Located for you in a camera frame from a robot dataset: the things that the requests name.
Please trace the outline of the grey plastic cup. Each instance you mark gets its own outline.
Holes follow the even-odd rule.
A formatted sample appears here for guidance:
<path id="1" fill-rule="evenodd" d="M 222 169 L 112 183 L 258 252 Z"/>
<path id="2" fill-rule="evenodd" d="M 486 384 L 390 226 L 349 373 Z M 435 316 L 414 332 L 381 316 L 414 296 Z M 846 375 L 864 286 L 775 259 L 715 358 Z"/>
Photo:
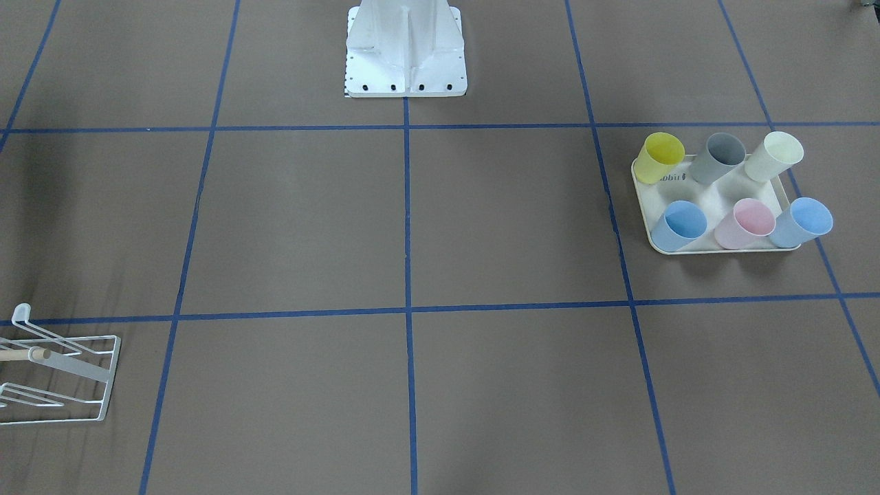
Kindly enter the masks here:
<path id="1" fill-rule="evenodd" d="M 745 145 L 729 133 L 714 133 L 689 166 L 695 182 L 710 185 L 745 162 Z"/>

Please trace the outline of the pink plastic cup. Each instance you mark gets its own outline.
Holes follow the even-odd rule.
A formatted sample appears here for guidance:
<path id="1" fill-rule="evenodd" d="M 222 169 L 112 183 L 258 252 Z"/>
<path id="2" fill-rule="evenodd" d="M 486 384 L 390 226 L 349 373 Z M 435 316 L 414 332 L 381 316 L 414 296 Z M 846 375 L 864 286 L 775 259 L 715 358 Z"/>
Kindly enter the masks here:
<path id="1" fill-rule="evenodd" d="M 776 216 L 763 201 L 745 198 L 714 228 L 714 240 L 724 250 L 744 250 L 776 228 Z"/>

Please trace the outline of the cream plastic tray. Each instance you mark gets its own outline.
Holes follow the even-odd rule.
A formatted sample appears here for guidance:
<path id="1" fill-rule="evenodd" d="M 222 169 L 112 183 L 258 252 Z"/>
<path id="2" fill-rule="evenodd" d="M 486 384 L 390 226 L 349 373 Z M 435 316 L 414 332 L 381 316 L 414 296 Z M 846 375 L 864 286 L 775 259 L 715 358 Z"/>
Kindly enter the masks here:
<path id="1" fill-rule="evenodd" d="M 800 244 L 793 247 L 777 247 L 767 238 L 758 239 L 741 250 L 726 250 L 718 245 L 713 234 L 714 228 L 733 209 L 736 201 L 751 197 L 772 210 L 774 216 L 779 216 L 788 209 L 792 198 L 786 192 L 782 178 L 779 176 L 771 181 L 758 183 L 749 179 L 742 172 L 741 166 L 710 185 L 695 182 L 690 173 L 690 165 L 694 158 L 694 155 L 686 155 L 672 172 L 654 184 L 638 181 L 635 165 L 630 166 L 630 175 L 635 186 L 646 237 L 654 251 L 664 256 L 696 256 L 696 254 L 791 252 L 801 247 Z M 678 200 L 696 204 L 706 216 L 707 229 L 704 235 L 683 245 L 679 250 L 665 251 L 652 238 L 652 230 L 662 219 L 664 210 L 669 204 Z"/>

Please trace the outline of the yellow plastic cup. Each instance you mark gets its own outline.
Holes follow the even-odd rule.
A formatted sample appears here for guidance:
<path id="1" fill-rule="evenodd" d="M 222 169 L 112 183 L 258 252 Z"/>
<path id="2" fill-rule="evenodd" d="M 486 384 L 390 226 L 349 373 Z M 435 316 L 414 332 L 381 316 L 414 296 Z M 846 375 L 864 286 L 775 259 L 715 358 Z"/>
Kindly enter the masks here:
<path id="1" fill-rule="evenodd" d="M 679 138 L 666 132 L 654 132 L 642 144 L 632 171 L 637 181 L 655 184 L 669 175 L 684 157 L 685 147 Z"/>

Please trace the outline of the white plastic cup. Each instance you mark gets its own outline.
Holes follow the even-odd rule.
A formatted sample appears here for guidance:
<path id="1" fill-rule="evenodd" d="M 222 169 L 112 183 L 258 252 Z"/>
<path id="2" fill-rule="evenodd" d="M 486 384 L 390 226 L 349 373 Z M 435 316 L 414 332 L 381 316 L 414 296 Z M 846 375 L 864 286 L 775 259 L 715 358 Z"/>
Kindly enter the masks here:
<path id="1" fill-rule="evenodd" d="M 755 182 L 769 182 L 804 159 L 804 145 L 794 135 L 772 131 L 744 163 L 745 175 Z"/>

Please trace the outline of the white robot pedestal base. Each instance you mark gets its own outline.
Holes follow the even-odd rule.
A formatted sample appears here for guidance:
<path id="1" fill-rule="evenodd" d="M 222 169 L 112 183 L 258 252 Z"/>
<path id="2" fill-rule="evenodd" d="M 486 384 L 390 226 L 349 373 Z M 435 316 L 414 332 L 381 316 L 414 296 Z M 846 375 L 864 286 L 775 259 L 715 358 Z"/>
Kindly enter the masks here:
<path id="1" fill-rule="evenodd" d="M 446 1 L 362 1 L 346 19 L 346 97 L 447 98 L 468 91 L 460 9 Z"/>

